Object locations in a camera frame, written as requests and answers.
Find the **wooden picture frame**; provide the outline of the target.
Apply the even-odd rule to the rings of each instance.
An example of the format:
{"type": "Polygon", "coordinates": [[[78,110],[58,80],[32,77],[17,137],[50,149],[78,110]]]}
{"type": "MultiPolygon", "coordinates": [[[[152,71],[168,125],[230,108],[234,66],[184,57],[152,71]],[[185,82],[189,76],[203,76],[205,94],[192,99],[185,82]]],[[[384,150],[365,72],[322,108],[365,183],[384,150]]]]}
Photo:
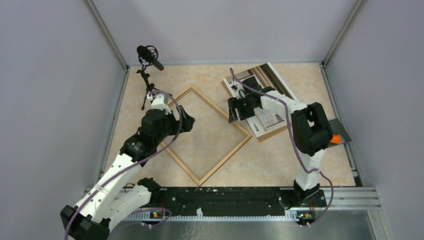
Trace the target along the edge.
{"type": "Polygon", "coordinates": [[[166,150],[170,166],[160,180],[169,187],[230,186],[233,174],[227,173],[228,164],[251,140],[251,133],[239,123],[229,123],[228,113],[192,85],[175,99],[195,122],[166,150]]]}

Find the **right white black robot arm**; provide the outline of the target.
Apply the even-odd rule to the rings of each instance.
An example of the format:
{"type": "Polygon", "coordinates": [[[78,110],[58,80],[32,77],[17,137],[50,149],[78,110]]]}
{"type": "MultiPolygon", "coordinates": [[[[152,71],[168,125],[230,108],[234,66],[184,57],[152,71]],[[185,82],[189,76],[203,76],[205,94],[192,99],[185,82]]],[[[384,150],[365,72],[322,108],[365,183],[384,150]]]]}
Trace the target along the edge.
{"type": "Polygon", "coordinates": [[[261,87],[255,80],[240,81],[234,76],[231,87],[237,94],[227,100],[229,123],[253,117],[258,108],[275,113],[286,122],[301,166],[293,184],[293,200],[299,206],[307,206],[319,190],[321,161],[334,135],[323,106],[294,100],[272,87],[261,87]]]}

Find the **printed photo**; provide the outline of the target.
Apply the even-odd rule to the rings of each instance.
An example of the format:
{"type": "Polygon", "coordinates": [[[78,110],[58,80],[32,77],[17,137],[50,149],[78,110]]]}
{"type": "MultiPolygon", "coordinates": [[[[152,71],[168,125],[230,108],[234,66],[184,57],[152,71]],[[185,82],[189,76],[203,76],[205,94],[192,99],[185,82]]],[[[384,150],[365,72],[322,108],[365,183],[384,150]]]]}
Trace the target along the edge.
{"type": "MultiPolygon", "coordinates": [[[[287,120],[290,119],[291,115],[289,109],[293,103],[298,102],[299,100],[294,100],[293,98],[290,98],[290,96],[285,95],[287,92],[284,92],[281,89],[282,86],[280,83],[277,83],[278,80],[283,80],[283,78],[279,75],[275,67],[270,62],[240,72],[235,72],[231,67],[229,71],[230,75],[225,77],[228,82],[232,83],[232,85],[234,82],[241,84],[243,87],[246,87],[251,91],[255,91],[256,93],[260,94],[260,107],[257,108],[278,114],[287,125],[287,120]],[[242,83],[244,79],[249,77],[256,77],[257,82],[263,88],[262,92],[256,91],[242,83]]],[[[240,120],[238,110],[236,109],[236,111],[238,120],[233,123],[237,123],[238,121],[245,121],[240,120]]]]}

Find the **brown cardboard backing board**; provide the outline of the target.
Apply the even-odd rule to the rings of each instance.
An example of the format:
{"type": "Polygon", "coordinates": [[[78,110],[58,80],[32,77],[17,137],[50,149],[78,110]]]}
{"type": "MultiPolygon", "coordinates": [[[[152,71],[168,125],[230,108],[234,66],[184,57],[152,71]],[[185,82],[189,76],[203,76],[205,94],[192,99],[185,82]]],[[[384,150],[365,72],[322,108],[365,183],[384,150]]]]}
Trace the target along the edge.
{"type": "MultiPolygon", "coordinates": [[[[235,97],[236,92],[231,89],[232,82],[229,82],[224,78],[221,82],[226,92],[231,96],[235,97]]],[[[285,92],[285,95],[290,96],[294,100],[298,100],[293,91],[289,88],[288,84],[284,80],[278,80],[277,84],[282,87],[277,87],[285,92]]],[[[256,108],[254,110],[255,115],[245,119],[252,129],[255,137],[259,142],[275,136],[282,131],[287,129],[287,123],[278,114],[270,111],[256,108]]]]}

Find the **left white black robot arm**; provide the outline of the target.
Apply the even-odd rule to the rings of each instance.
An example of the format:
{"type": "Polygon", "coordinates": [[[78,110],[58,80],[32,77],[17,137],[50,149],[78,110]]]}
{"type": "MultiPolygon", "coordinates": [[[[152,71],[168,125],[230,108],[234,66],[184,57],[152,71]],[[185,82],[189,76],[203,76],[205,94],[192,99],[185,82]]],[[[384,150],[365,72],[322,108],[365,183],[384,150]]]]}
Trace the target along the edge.
{"type": "Polygon", "coordinates": [[[66,205],[60,212],[65,239],[105,240],[113,228],[142,206],[154,207],[160,202],[160,185],[152,178],[143,178],[122,197],[117,197],[130,178],[148,160],[160,153],[158,146],[165,138],[174,139],[190,132],[195,118],[178,106],[179,119],[172,112],[150,109],[141,120],[137,132],[123,144],[110,168],[94,187],[75,205],[66,205]]]}

